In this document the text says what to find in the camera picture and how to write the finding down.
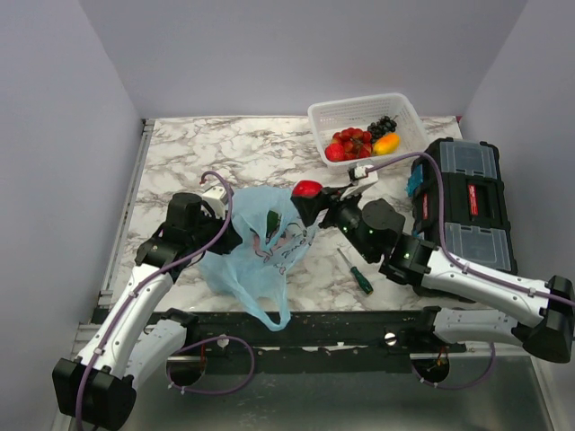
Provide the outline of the red fake pomegranate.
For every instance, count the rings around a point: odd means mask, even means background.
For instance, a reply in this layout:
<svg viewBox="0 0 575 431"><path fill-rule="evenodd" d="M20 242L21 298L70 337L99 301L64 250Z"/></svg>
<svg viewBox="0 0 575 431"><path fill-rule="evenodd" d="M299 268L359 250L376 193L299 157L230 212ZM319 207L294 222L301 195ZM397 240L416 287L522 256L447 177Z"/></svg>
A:
<svg viewBox="0 0 575 431"><path fill-rule="evenodd" d="M301 180L293 188L293 198L315 198L322 190L321 183L314 180Z"/></svg>

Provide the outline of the blue plastic bag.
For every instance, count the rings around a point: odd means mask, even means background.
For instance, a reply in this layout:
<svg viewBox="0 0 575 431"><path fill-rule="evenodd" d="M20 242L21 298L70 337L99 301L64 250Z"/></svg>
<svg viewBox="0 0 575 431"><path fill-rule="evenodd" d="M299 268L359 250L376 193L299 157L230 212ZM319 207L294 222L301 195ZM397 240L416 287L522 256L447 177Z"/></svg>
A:
<svg viewBox="0 0 575 431"><path fill-rule="evenodd" d="M230 254L209 252L199 271L210 290L232 295L268 330L288 325L287 274L311 247L318 225L305 227L290 200L291 190L270 186L239 189L233 196L232 224L243 243ZM280 215L278 230L266 235L269 211Z"/></svg>

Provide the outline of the orange yellow fake fruit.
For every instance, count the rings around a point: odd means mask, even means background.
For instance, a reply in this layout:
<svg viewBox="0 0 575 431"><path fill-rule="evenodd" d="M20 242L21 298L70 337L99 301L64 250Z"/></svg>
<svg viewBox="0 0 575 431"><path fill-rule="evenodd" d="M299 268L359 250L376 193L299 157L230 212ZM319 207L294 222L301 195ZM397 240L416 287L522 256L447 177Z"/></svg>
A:
<svg viewBox="0 0 575 431"><path fill-rule="evenodd" d="M387 155L396 151L401 143L401 138L396 133L388 133L372 144L373 155Z"/></svg>

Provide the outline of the red fake fruit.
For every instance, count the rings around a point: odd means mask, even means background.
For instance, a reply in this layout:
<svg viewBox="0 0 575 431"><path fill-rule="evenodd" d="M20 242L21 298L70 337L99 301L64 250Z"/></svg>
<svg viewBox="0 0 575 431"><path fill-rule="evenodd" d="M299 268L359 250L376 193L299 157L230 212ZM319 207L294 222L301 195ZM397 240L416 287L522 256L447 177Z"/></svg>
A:
<svg viewBox="0 0 575 431"><path fill-rule="evenodd" d="M345 160L346 152L342 144L333 143L325 148L324 154L328 161L338 163Z"/></svg>

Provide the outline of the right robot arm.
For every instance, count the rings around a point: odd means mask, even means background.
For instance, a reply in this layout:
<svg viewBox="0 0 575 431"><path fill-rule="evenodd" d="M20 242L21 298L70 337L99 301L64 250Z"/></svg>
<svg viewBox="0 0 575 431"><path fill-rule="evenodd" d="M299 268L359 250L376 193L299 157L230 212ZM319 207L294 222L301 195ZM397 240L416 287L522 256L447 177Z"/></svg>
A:
<svg viewBox="0 0 575 431"><path fill-rule="evenodd" d="M459 339L521 346L552 363L571 360L574 335L574 288L565 277L547 280L517 277L474 264L443 251L434 242L404 232L405 218L384 199L358 202L351 186L297 183L291 201L305 225L337 228L368 264L377 264L399 285L418 286L461 296L491 307L474 329Z"/></svg>

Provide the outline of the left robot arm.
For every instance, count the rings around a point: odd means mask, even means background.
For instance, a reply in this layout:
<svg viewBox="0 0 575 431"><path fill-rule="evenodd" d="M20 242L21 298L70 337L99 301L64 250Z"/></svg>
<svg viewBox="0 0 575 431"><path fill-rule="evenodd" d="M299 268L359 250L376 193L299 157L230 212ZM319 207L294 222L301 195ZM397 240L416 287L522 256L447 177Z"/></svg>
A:
<svg viewBox="0 0 575 431"><path fill-rule="evenodd" d="M137 389L177 352L199 344L196 318L171 311L145 332L155 307L197 256L227 254L241 243L230 222L230 191L172 196L164 222L137 249L135 265L118 301L74 359L61 358L52 372L59 411L118 430L134 408Z"/></svg>

